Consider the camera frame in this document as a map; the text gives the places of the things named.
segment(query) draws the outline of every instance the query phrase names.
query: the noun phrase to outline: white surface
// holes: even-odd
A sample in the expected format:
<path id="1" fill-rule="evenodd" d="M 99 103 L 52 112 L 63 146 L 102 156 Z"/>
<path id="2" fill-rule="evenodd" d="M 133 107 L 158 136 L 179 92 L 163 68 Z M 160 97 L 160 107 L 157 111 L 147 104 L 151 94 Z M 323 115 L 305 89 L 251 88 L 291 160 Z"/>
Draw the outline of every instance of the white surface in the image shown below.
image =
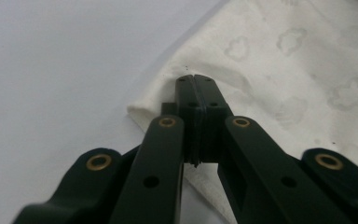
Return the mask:
<path id="1" fill-rule="evenodd" d="M 230 1 L 129 106 L 134 120 L 145 128 L 187 74 L 215 79 L 234 114 L 256 120 L 288 154 L 325 147 L 358 164 L 358 1 Z M 215 169 L 185 176 L 235 223 Z"/>
<path id="2" fill-rule="evenodd" d="M 0 1 L 0 223 L 47 200 L 82 153 L 143 139 L 126 116 L 222 1 Z M 223 220 L 185 183 L 182 223 Z"/>

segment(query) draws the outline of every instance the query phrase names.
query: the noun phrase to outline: white background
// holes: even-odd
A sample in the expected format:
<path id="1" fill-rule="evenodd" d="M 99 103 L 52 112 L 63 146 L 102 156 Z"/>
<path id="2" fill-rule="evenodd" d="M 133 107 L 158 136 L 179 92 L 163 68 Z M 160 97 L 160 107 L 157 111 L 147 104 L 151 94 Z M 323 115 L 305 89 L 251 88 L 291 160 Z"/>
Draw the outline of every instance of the white background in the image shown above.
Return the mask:
<path id="1" fill-rule="evenodd" d="M 84 152 L 144 134 L 126 105 L 224 1 L 0 1 L 0 223 Z M 222 223 L 187 183 L 181 223 Z"/>

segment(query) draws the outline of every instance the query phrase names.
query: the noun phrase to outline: black mechanical arm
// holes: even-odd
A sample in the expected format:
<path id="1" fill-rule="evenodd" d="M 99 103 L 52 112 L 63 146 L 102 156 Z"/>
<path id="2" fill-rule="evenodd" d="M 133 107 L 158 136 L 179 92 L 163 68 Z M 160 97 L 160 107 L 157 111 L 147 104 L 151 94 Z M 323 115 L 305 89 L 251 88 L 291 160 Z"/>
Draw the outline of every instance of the black mechanical arm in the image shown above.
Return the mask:
<path id="1" fill-rule="evenodd" d="M 218 163 L 238 223 L 358 223 L 358 166 L 323 148 L 287 155 L 252 119 L 233 116 L 214 80 L 176 80 L 143 143 L 120 155 L 93 149 L 53 196 L 16 224 L 179 223 L 183 164 Z"/>

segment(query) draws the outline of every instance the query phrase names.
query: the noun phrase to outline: white fabric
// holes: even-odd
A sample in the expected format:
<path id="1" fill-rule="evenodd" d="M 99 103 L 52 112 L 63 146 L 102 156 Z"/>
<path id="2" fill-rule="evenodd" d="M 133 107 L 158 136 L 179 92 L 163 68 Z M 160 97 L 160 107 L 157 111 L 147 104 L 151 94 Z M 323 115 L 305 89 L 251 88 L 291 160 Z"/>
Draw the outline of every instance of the white fabric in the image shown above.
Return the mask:
<path id="1" fill-rule="evenodd" d="M 174 81 L 216 80 L 235 115 L 255 119 L 290 155 L 325 147 L 358 164 L 358 1 L 229 1 L 128 107 L 145 130 Z M 230 222 L 215 166 L 186 177 Z"/>

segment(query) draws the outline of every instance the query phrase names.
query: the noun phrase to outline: crumpled cloth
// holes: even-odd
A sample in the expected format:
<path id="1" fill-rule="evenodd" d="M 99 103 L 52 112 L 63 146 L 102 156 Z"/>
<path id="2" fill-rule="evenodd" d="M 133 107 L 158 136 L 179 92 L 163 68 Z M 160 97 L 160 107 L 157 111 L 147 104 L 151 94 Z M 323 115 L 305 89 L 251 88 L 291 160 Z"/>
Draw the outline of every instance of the crumpled cloth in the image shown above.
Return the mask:
<path id="1" fill-rule="evenodd" d="M 128 112 L 144 130 L 184 75 L 213 78 L 235 115 L 300 158 L 325 147 L 358 164 L 358 1 L 227 2 L 177 50 Z M 216 165 L 185 177 L 235 223 Z"/>

